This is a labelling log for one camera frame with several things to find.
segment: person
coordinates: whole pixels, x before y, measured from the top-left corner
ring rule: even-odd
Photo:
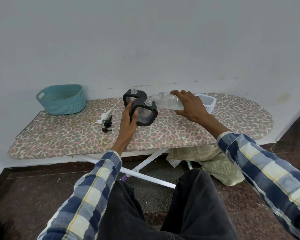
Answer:
[[[285,230],[300,239],[300,171],[248,136],[231,132],[208,114],[202,101],[191,92],[171,93],[184,106],[176,114],[203,126],[217,139],[221,151],[241,169]],[[238,239],[210,176],[201,169],[189,170],[180,177],[160,231],[146,223],[133,188],[116,180],[122,166],[120,155],[136,130],[138,114],[130,122],[130,107],[131,103],[122,113],[112,150],[76,182],[73,194],[38,239]]]

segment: hand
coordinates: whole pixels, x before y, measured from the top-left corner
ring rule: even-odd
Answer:
[[[121,155],[124,148],[131,141],[137,128],[137,120],[139,113],[137,110],[134,112],[132,116],[132,121],[130,122],[129,111],[132,102],[133,101],[130,101],[126,109],[122,112],[119,135],[114,146],[112,147],[112,150],[116,151],[119,155]]]
[[[176,95],[184,106],[184,110],[175,110],[177,115],[182,115],[188,120],[198,123],[204,127],[204,124],[211,118],[207,112],[204,104],[198,96],[193,95],[192,92],[181,92],[174,90],[170,92]]]

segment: black pants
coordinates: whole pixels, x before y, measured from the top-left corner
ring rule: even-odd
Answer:
[[[238,236],[210,175],[204,170],[192,169],[176,185],[160,231],[145,222],[133,188],[117,180],[110,192],[97,239],[237,240]]]

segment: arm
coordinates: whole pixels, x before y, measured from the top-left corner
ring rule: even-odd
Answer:
[[[131,105],[132,102],[122,113],[119,135],[112,150],[104,153],[95,168],[75,183],[73,194],[49,220],[38,240],[95,239],[110,191],[122,166],[120,155],[136,131],[138,112],[130,123]]]
[[[290,163],[262,149],[244,134],[232,133],[213,115],[209,115],[200,99],[185,91],[172,91],[184,105],[176,111],[208,130],[221,151],[238,165],[249,184],[272,209],[285,230],[300,239],[300,171]]]

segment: plaid shirt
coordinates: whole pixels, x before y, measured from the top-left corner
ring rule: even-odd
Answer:
[[[248,183],[272,209],[278,221],[300,239],[300,171],[244,134],[225,132],[219,148],[238,165]],[[92,172],[80,178],[38,239],[96,239],[110,190],[122,166],[120,156],[106,152]]]

